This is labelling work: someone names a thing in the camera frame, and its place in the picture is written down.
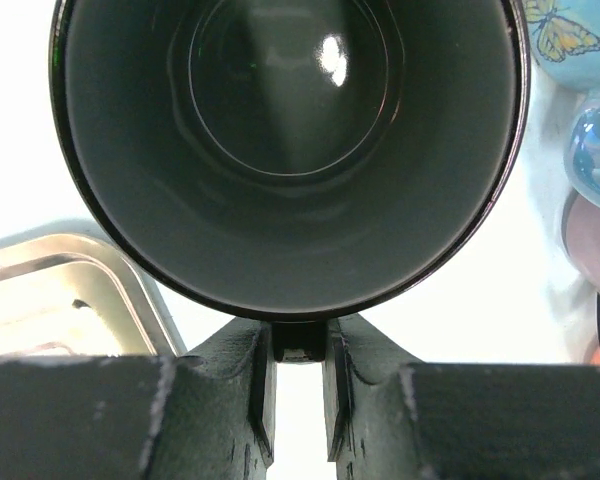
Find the blue butterfly mug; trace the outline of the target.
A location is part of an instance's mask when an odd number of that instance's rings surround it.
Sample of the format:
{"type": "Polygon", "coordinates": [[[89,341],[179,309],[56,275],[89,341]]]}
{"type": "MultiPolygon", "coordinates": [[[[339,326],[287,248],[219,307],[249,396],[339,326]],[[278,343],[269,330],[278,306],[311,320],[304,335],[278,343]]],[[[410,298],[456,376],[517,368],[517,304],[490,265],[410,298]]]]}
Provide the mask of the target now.
{"type": "Polygon", "coordinates": [[[600,208],[600,0],[522,5],[539,66],[557,84],[584,96],[574,111],[563,163],[575,190],[600,208]]]}

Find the dark grey mug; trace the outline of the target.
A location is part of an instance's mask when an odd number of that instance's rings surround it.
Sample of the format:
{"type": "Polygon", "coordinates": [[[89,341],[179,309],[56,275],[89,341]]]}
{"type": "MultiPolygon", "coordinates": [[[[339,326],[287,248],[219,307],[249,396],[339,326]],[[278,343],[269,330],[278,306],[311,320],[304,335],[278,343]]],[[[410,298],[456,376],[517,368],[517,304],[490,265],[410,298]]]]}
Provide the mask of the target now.
{"type": "Polygon", "coordinates": [[[482,227],[519,151],[528,57],[518,1],[60,1],[49,89],[114,243],[299,349],[482,227]]]}

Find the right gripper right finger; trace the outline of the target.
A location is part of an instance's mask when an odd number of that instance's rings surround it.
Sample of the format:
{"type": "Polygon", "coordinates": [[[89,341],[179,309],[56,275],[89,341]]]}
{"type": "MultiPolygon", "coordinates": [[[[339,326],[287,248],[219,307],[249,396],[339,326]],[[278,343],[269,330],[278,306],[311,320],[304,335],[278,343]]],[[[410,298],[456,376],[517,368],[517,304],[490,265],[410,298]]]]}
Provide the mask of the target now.
{"type": "Polygon", "coordinates": [[[358,315],[325,349],[340,479],[600,479],[600,366],[427,363],[358,315]]]}

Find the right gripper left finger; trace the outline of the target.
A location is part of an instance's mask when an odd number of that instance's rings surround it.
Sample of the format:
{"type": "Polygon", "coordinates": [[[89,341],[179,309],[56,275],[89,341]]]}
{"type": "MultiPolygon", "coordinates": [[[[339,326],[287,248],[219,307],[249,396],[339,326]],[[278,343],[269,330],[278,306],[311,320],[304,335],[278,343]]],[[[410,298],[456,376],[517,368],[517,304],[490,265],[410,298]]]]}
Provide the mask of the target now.
{"type": "Polygon", "coordinates": [[[262,479],[274,411],[259,321],[179,357],[0,357],[0,479],[262,479]]]}

